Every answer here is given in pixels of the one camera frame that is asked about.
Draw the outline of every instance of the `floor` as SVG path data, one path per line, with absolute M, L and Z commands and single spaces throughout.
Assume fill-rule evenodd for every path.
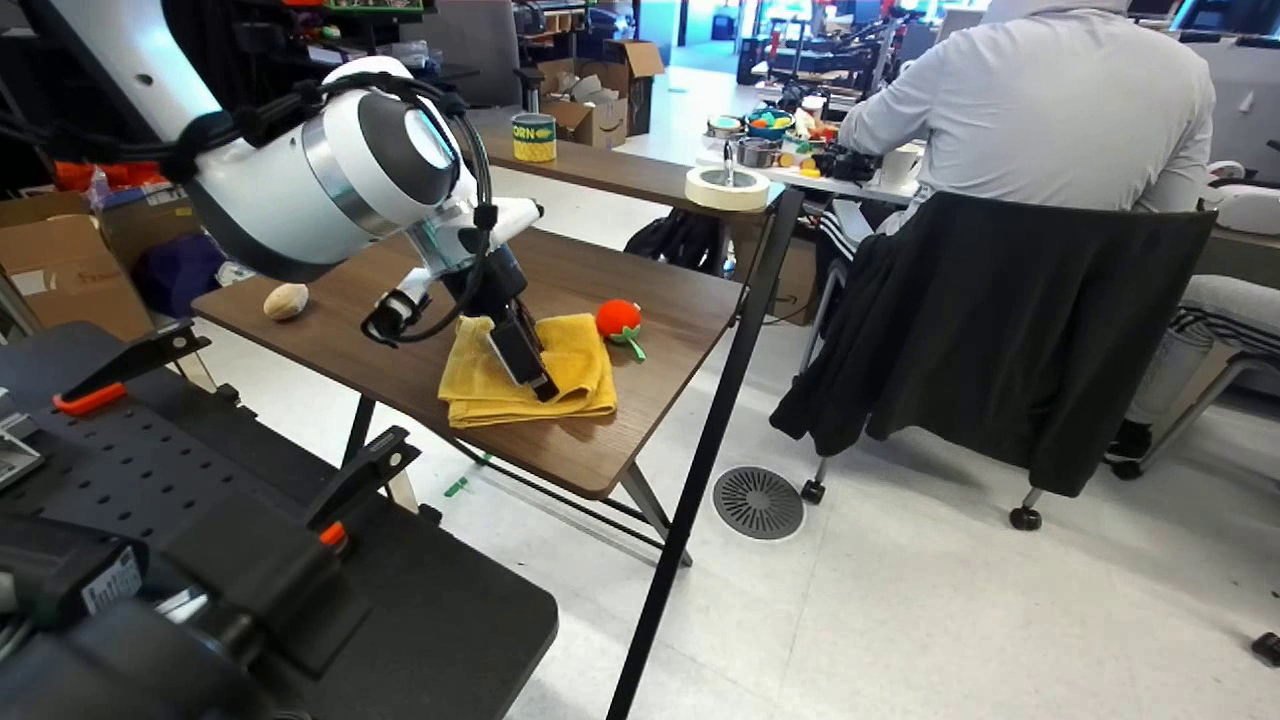
M 668 71 L 652 139 L 683 156 L 700 110 L 731 83 Z M 545 226 L 620 248 L 665 206 L 500 170 L 549 203 Z M 217 327 L 207 363 L 305 447 L 334 459 L 357 395 Z M 791 478 L 807 442 L 766 429 L 803 327 L 766 324 L 717 476 L 740 464 Z M 678 497 L 722 347 L 639 456 L 659 501 Z M 639 720 L 1037 714 L 1208 720 L 1274 714 L 1280 675 L 1246 639 L 1280 626 L 1274 406 L 1215 404 L 1149 478 L 1095 476 L 1049 501 L 1041 536 L 1009 533 L 1015 468 L 922 431 L 861 442 L 832 464 L 829 501 L 791 539 L 760 545 L 703 507 L 691 573 L 675 583 L 636 700 Z M 396 413 L 425 459 L 411 488 L 443 528 L 558 598 L 558 639 L 514 700 L 514 720 L 599 720 L 623 662 L 652 550 L 549 507 L 493 471 L 457 497 L 462 456 Z

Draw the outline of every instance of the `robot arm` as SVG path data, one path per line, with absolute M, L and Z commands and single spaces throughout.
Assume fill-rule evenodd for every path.
M 334 66 L 316 106 L 294 106 L 246 139 L 226 130 L 223 106 L 173 39 L 165 0 L 25 0 L 25 7 L 105 77 L 161 143 L 183 153 L 173 179 L 223 257 L 260 277 L 316 281 L 406 226 L 425 263 L 389 293 L 365 332 L 383 342 L 411 339 L 428 285 L 443 281 L 457 312 L 494 318 L 509 373 L 535 395 L 555 390 L 518 303 L 522 272 L 502 248 L 539 213 L 531 201 L 493 201 L 479 139 L 468 130 L 473 174 L 447 119 L 401 58 L 369 56 Z

